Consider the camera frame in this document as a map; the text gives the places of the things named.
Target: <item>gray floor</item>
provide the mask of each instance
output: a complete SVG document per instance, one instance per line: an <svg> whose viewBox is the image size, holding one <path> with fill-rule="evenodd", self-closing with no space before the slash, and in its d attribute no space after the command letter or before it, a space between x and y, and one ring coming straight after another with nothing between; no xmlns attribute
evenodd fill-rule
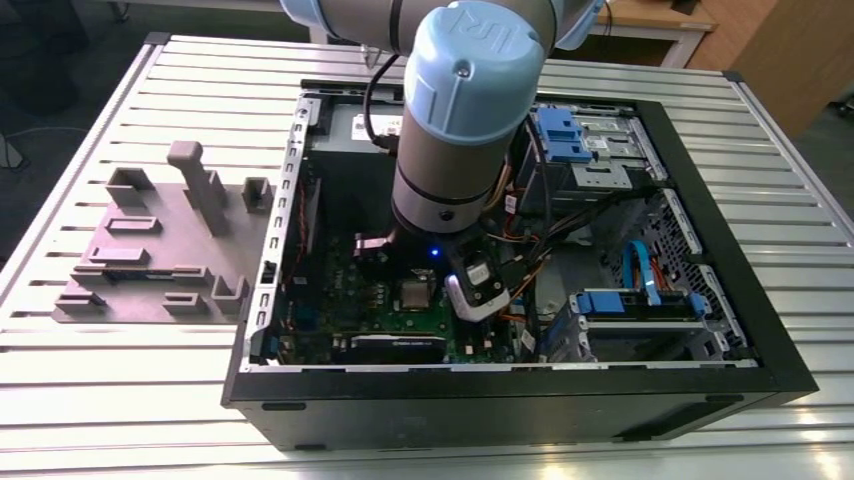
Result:
<svg viewBox="0 0 854 480"><path fill-rule="evenodd" d="M67 59L80 86L80 101L62 114L36 118L11 106L0 93L0 127L6 132L43 126L89 128L151 31L267 40L309 39L307 30L294 25L285 15L134 5L131 20L118 25L105 4L83 0L76 4L93 38L90 49ZM56 131L12 141L32 166L18 174L0 169L0 265L12 253L82 139L82 134ZM849 213L854 213L850 165L854 119L840 119L828 110L798 139L797 146Z"/></svg>

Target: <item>aluminum slotted table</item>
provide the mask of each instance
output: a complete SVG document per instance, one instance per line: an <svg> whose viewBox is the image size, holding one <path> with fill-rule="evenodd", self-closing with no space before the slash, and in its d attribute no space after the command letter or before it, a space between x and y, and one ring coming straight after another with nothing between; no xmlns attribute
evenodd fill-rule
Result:
<svg viewBox="0 0 854 480"><path fill-rule="evenodd" d="M714 72L552 62L541 90L665 105L816 374L821 392L794 404L666 443L285 456L219 406L234 327L58 324L54 301L111 201L114 169L181 181L166 152L182 139L206 145L223 183L275 178L301 81L370 75L349 47L150 40L0 273L2 473L841 479L854 471L853 224L749 88ZM402 76L395 67L387 81Z"/></svg>

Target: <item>black cable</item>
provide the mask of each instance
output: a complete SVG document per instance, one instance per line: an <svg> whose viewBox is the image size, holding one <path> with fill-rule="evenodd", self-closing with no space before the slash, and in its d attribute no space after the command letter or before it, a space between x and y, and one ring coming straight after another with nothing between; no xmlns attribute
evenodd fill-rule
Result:
<svg viewBox="0 0 854 480"><path fill-rule="evenodd" d="M383 75L386 75L386 72L398 61L398 58L401 58L401 55L397 55L397 54L389 57L389 60L386 60L386 63L374 74L374 78L371 78L371 81L369 82L369 88L365 91L365 104L363 104L365 131L369 134L371 143L378 147L382 147L383 145L381 145L379 137L377 136L377 132L374 131L374 122L371 121L371 99L374 97L374 90L377 90L377 85L379 84L379 81L383 78Z"/></svg>
<svg viewBox="0 0 854 480"><path fill-rule="evenodd" d="M614 30L614 10L612 10L612 2L609 2L609 0L605 0L605 8L609 11L609 19L605 24L605 36L610 37L612 31Z"/></svg>
<svg viewBox="0 0 854 480"><path fill-rule="evenodd" d="M600 199L590 206L576 212L569 217L558 220L552 230L541 237L540 241L534 245L534 248L529 252L528 261L533 263L540 260L542 252L552 246L554 240L562 241L568 235L586 227L593 221L614 206L620 205L628 200L638 200L642 198L650 198L661 191L660 187L648 186L630 192L616 192L608 197Z"/></svg>
<svg viewBox="0 0 854 480"><path fill-rule="evenodd" d="M534 146L534 155L537 155L537 161L540 163L540 176L544 184L544 199L546 202L546 224L544 226L544 232L549 232L552 228L553 218L553 205L552 205L552 187L549 183L549 164L546 162L546 147L544 146L544 139L540 138L537 133L537 126L534 125L534 119L532 115L525 117L525 128L529 131L532 137L532 145Z"/></svg>

